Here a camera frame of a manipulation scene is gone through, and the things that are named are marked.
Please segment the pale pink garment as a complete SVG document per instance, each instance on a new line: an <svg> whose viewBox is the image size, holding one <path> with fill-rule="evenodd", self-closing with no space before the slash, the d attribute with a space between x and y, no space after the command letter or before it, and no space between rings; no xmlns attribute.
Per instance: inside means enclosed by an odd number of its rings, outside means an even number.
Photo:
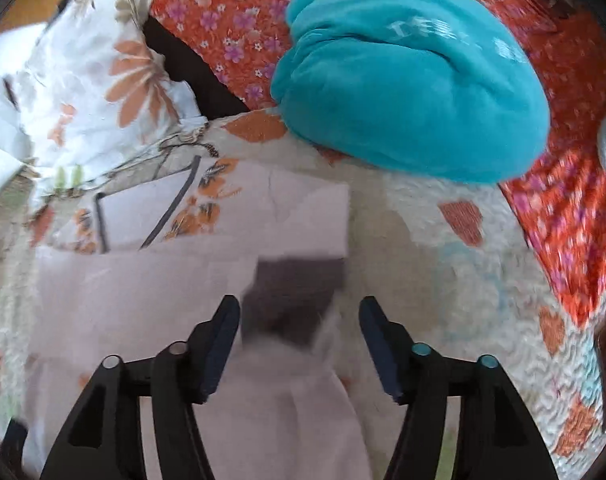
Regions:
<svg viewBox="0 0 606 480"><path fill-rule="evenodd" d="M347 256L350 191L238 159L190 169L100 201L98 255L36 253L36 323L24 464L41 476L76 400L106 356L153 358L211 320L226 295L240 323L221 381L193 408L210 479L367 479L361 425L333 366L335 293L309 348L245 342L241 299L261 260ZM151 401L140 401L146 478L161 476Z"/></svg>

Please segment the cream heart-pattern quilt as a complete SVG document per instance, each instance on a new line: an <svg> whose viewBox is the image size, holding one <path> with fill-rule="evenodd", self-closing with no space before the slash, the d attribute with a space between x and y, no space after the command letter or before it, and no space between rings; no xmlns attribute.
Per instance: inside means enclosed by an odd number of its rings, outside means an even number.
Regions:
<svg viewBox="0 0 606 480"><path fill-rule="evenodd" d="M118 172L83 197L58 198L29 226L31 182L0 192L0 436L26 423L29 346L36 323L36 253L107 250L95 219L108 196L191 168L238 159L344 183L350 191L345 282L335 298L333 366L361 425L370 477L382 477L403 414L382 391L359 333L359 301L375 296L391 320L445 356L496 356L521 394L562 479L581 479L606 447L596 335L606 316L577 325L553 295L534 248L496 186L458 185L331 162L286 132L272 112L211 122L167 156Z"/></svg>

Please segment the black cloth item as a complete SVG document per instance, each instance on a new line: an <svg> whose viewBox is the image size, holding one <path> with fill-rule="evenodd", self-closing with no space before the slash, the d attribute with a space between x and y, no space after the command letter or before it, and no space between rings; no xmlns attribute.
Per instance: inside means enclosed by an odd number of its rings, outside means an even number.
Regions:
<svg viewBox="0 0 606 480"><path fill-rule="evenodd" d="M344 281L342 258L259 261L241 299L242 339L273 337L309 348Z"/></svg>

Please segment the white floral pillow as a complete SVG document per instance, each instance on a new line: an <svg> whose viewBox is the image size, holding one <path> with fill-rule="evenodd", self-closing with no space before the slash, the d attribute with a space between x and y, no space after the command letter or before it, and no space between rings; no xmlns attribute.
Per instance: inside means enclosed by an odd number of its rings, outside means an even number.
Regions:
<svg viewBox="0 0 606 480"><path fill-rule="evenodd" d="M204 127L196 96L174 81L143 27L152 0L69 0L15 70L0 73L0 106L17 125L33 188L30 208L85 191Z"/></svg>

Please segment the teal folded garment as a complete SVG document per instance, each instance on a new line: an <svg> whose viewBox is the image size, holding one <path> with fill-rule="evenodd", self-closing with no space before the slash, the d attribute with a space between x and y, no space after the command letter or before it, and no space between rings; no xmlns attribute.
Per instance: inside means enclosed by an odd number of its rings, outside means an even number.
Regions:
<svg viewBox="0 0 606 480"><path fill-rule="evenodd" d="M388 170L494 184L545 151L544 88L475 0L291 0L271 97L301 139Z"/></svg>

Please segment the red floral blanket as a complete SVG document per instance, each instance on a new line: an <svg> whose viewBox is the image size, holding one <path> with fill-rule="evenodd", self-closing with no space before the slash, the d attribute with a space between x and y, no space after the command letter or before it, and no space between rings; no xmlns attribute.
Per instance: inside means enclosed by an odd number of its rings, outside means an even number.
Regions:
<svg viewBox="0 0 606 480"><path fill-rule="evenodd" d="M248 107L271 104L288 49L290 0L153 0L152 15L192 47ZM557 18L535 0L478 0L531 58L551 110L547 150L502 188L552 289L584 325L606 294L606 172L597 148L606 117L606 35L586 11Z"/></svg>

